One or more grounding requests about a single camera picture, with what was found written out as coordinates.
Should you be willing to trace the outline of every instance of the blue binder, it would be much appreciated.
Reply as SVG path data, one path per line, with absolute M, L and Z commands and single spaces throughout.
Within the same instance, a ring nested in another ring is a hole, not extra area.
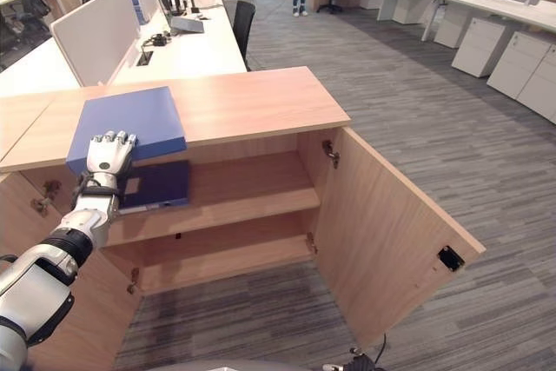
M 87 167 L 90 139 L 108 130 L 137 136 L 132 160 L 163 156 L 187 148 L 182 123 L 168 87 L 139 90 L 85 102 L 66 165 L 75 173 Z

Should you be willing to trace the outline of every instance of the wooden shelf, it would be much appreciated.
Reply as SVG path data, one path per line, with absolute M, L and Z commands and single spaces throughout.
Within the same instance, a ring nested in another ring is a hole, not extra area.
M 320 205 L 296 152 L 192 164 L 190 204 L 125 215 L 108 246 L 279 215 Z
M 109 250 L 140 254 L 145 294 L 310 259 L 297 213 L 197 230 Z

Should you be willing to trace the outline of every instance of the open cabinet door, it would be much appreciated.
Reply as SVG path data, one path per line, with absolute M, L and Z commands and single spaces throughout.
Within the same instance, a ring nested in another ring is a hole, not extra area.
M 0 255 L 20 255 L 60 222 L 49 206 L 40 216 L 31 206 L 39 193 L 19 173 L 0 176 Z M 110 370 L 141 300 L 126 291 L 129 280 L 99 252 L 92 254 L 71 286 L 75 304 L 45 342 L 29 349 L 36 371 Z M 40 283 L 36 297 L 41 297 Z
M 314 243 L 316 261 L 361 348 L 485 250 L 350 128 L 338 129 Z

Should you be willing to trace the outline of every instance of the white pedestal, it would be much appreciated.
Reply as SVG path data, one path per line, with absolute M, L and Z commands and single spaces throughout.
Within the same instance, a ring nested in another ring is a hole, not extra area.
M 516 32 L 486 84 L 515 99 L 550 47 L 546 40 Z
M 488 76 L 515 31 L 515 24 L 500 19 L 473 18 L 452 67 L 475 77 Z
M 556 122 L 556 45 L 545 54 L 517 100 Z

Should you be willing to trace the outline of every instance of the cabinet latch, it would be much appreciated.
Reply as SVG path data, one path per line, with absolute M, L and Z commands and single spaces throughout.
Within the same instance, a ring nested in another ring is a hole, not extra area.
M 48 180 L 44 183 L 44 198 L 43 199 L 32 199 L 31 207 L 36 210 L 42 217 L 46 217 L 49 213 L 48 207 L 53 203 L 58 191 L 62 184 L 58 180 Z
M 307 246 L 313 252 L 313 254 L 316 255 L 319 252 L 319 249 L 316 247 L 316 244 L 314 243 L 314 236 L 311 232 L 307 232 Z
M 465 265 L 465 261 L 449 246 L 444 247 L 438 253 L 438 257 L 450 271 L 457 271 Z
M 139 268 L 135 267 L 131 270 L 131 284 L 128 285 L 128 293 L 131 295 L 136 291 L 136 285 L 139 282 Z
M 334 169 L 337 169 L 338 164 L 340 163 L 340 153 L 338 151 L 334 152 L 334 149 L 332 148 L 332 141 L 329 139 L 322 141 L 322 150 L 324 151 L 325 156 L 332 160 Z

